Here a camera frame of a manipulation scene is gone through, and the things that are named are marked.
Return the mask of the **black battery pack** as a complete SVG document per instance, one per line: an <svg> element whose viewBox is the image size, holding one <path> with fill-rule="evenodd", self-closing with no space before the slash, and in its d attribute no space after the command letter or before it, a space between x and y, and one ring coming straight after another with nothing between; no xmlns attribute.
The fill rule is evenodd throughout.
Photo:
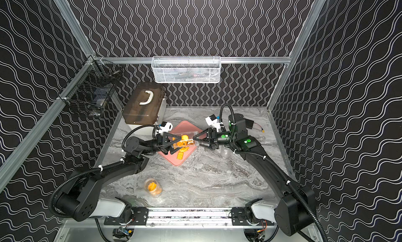
<svg viewBox="0 0 402 242"><path fill-rule="evenodd" d="M244 120L245 120L246 128L247 129L253 129L254 121L250 120L250 119L247 119L247 118L244 118Z"/></svg>

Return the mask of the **pink plastic tray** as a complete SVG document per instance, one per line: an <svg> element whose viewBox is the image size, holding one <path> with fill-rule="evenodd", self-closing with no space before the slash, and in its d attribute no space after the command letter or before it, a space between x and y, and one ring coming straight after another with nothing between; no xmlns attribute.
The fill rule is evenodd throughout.
<svg viewBox="0 0 402 242"><path fill-rule="evenodd" d="M174 166L180 166L198 147L198 142L193 140L193 137L200 134L202 130L196 127L189 121L182 121L172 129L170 134L179 136L181 140L173 144L173 149L179 149L174 154L170 152L165 155L158 152L163 158L169 161Z"/></svg>

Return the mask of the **clear jar brown cookies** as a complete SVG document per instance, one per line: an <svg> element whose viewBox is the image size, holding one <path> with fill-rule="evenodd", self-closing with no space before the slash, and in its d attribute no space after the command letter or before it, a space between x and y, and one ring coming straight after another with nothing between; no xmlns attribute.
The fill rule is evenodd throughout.
<svg viewBox="0 0 402 242"><path fill-rule="evenodd" d="M187 135L181 135L181 136L182 136L182 140L180 142L178 142L178 145L180 146L180 148L198 146L198 142L189 138Z"/></svg>

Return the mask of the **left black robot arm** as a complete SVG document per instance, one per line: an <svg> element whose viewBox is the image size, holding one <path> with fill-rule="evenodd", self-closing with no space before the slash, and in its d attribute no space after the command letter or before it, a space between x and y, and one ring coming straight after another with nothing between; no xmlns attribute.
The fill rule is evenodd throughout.
<svg viewBox="0 0 402 242"><path fill-rule="evenodd" d="M123 177L142 172L149 158L147 154L175 153L174 145L182 137L164 132L157 134L157 125L142 125L130 131L123 139L121 148L126 155L118 162L75 171L50 195L49 212L59 218L73 218L80 222L95 215L102 188Z"/></svg>

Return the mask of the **clear jar orange cookies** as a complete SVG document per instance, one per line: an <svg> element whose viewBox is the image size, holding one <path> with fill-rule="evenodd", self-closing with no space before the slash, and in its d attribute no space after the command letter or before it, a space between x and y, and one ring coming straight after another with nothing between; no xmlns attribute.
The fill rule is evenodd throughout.
<svg viewBox="0 0 402 242"><path fill-rule="evenodd" d="M153 197L158 197L162 193L162 187L154 178L149 178L144 183L144 189Z"/></svg>

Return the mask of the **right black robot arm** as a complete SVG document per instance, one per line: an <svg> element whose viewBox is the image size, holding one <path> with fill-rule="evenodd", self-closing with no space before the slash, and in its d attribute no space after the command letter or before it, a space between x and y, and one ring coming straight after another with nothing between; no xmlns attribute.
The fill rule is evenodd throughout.
<svg viewBox="0 0 402 242"><path fill-rule="evenodd" d="M211 150L224 146L241 156L257 170L278 199L278 203L274 205L263 204L260 200L253 202L249 207L248 222L253 224L261 220L270 221L285 235L298 233L309 242L312 238L302 230L315 224L322 240L328 241L317 217L314 191L293 180L270 158L262 144L249 135L248 130L252 128L253 120L235 113L231 105L224 104L220 116L211 115L206 118L206 122L208 129L194 135L193 140Z"/></svg>

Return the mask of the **orange fish cookie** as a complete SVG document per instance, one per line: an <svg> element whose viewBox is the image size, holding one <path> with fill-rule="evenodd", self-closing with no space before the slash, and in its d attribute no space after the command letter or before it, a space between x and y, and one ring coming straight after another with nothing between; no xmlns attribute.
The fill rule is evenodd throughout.
<svg viewBox="0 0 402 242"><path fill-rule="evenodd" d="M189 147L183 147L180 149L180 152L184 153L187 152L189 150Z"/></svg>

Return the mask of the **yellow square waffle cookie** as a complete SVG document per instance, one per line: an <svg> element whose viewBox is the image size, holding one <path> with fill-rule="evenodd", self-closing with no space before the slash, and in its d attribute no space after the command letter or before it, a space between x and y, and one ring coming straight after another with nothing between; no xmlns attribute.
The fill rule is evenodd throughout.
<svg viewBox="0 0 402 242"><path fill-rule="evenodd" d="M177 154L177 159L178 159L178 160L182 160L183 157L184 157L184 153L183 153L183 152L179 152L179 153Z"/></svg>

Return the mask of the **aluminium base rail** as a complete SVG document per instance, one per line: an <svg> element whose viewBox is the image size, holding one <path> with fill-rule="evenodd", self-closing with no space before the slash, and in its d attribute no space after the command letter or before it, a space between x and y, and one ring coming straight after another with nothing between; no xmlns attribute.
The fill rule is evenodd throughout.
<svg viewBox="0 0 402 242"><path fill-rule="evenodd" d="M124 223L118 218L97 215L100 223L112 227L143 228L258 228L275 224L285 230L302 229L313 224L311 217L302 211L295 225L295 215L280 213L280 207L258 201L249 207L134 207L131 218Z"/></svg>

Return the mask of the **brown lid storage box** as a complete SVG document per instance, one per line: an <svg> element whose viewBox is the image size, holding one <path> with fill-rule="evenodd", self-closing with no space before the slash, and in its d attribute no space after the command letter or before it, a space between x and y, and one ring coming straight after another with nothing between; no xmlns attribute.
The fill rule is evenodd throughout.
<svg viewBox="0 0 402 242"><path fill-rule="evenodd" d="M132 130L147 124L160 125L166 105L166 92L162 84L141 82L125 105L122 117Z"/></svg>

